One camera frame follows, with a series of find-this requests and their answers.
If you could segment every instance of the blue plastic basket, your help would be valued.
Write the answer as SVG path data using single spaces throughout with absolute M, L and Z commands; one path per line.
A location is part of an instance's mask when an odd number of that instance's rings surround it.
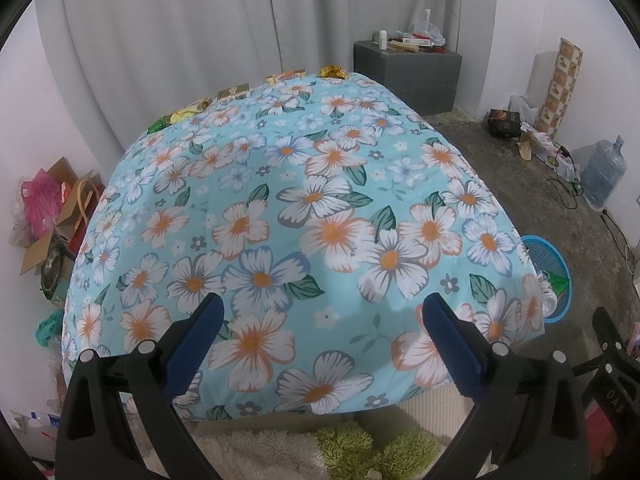
M 571 305 L 573 285 L 569 269 L 558 250 L 544 238 L 526 235 L 522 237 L 522 241 L 527 251 L 529 251 L 531 261 L 538 272 L 547 270 L 556 276 L 562 276 L 569 280 L 567 288 L 558 296 L 558 306 L 555 312 L 545 318 L 545 324 L 557 323 L 569 311 L 569 305 Z

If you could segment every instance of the blue gripper pad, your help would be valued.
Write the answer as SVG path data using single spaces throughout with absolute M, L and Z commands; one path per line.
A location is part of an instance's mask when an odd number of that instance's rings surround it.
M 187 322 L 190 327 L 177 343 L 165 367 L 162 396 L 167 402 L 186 393 L 225 320 L 222 298 L 208 294 Z
M 460 394 L 477 404 L 482 399 L 485 372 L 479 349 L 488 348 L 488 343 L 474 325 L 460 321 L 437 292 L 424 300 L 422 322 Z

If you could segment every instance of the floral blanket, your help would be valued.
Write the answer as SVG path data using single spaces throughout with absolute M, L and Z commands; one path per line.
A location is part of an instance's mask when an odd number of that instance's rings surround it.
M 491 341 L 543 333 L 534 267 L 440 134 L 358 74 L 264 85 L 140 137 L 104 191 L 63 327 L 79 353 L 159 339 L 209 292 L 226 321 L 188 418 L 352 412 L 448 381 L 422 327 L 439 292 Z

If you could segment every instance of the blue water bottle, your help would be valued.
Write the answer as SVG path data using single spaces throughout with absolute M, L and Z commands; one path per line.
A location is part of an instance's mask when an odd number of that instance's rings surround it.
M 620 151 L 624 142 L 620 136 L 613 144 L 608 140 L 597 142 L 587 165 L 580 172 L 584 199 L 594 211 L 604 209 L 606 201 L 625 174 L 626 160 Z

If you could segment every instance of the white bottle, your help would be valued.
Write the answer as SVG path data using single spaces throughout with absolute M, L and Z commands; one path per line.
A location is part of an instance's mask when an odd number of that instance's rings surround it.
M 386 30 L 380 31 L 380 50 L 386 50 Z

